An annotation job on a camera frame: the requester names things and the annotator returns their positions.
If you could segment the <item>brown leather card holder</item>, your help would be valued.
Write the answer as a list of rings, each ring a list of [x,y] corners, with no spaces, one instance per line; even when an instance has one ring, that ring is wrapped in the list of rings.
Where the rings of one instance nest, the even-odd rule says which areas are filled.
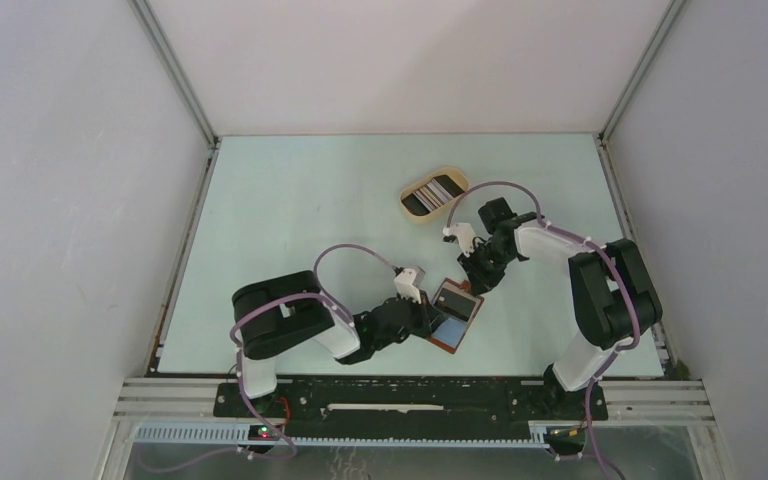
[[[438,288],[438,290],[436,291],[435,295],[433,296],[433,298],[431,300],[431,304],[434,305],[435,297],[436,297],[439,289],[441,288],[441,286],[444,283],[449,283],[449,284],[452,284],[452,285],[456,285],[461,290],[463,290],[463,291],[465,291],[465,292],[470,294],[470,292],[467,289],[468,283],[466,281],[462,282],[462,283],[456,283],[454,280],[446,278],[446,279],[443,280],[443,282],[441,283],[440,287]],[[482,298],[483,299],[483,303],[484,303],[484,298],[483,297],[481,297],[481,296],[474,296],[474,297]],[[442,349],[442,350],[444,350],[444,351],[446,351],[446,352],[448,352],[450,354],[455,354],[457,352],[458,348],[460,347],[461,343],[463,342],[463,340],[464,340],[464,338],[465,338],[465,336],[466,336],[470,326],[472,325],[474,319],[477,317],[480,309],[477,311],[476,315],[474,316],[474,318],[469,323],[463,322],[461,320],[453,318],[453,317],[447,315],[446,313],[444,313],[446,315],[445,320],[442,322],[442,324],[439,326],[439,328],[432,334],[432,336],[428,339],[428,341],[430,343],[432,343],[433,345],[437,346],[438,348],[440,348],[440,349]]]

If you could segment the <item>black credit card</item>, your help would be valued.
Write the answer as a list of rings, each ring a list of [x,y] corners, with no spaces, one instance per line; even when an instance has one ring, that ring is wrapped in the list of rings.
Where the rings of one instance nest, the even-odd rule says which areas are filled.
[[[482,303],[482,298],[474,297],[449,283],[441,286],[434,300],[437,309],[466,323],[474,318]]]

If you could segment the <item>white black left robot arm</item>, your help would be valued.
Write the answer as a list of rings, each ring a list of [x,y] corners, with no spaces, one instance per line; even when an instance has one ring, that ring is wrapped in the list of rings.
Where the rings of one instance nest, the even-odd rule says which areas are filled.
[[[396,295],[370,311],[350,314],[324,290],[311,270],[257,282],[232,295],[238,404],[264,416],[276,403],[277,357],[313,340],[334,360],[354,365],[415,336],[429,339],[446,314],[419,288],[424,271],[394,269]]]

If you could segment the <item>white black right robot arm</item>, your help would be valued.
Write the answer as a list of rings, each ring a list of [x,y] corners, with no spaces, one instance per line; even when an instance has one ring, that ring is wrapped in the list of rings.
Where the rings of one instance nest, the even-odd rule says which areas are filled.
[[[485,237],[464,222],[449,222],[443,229],[445,241],[461,250],[458,262],[474,295],[493,290],[513,261],[552,262],[570,281],[578,332],[548,367],[551,383],[541,392],[545,411],[566,418],[580,407],[580,390],[662,319],[663,307],[639,248],[629,239],[596,243],[552,225],[537,212],[517,214],[503,198],[483,205],[479,217]]]

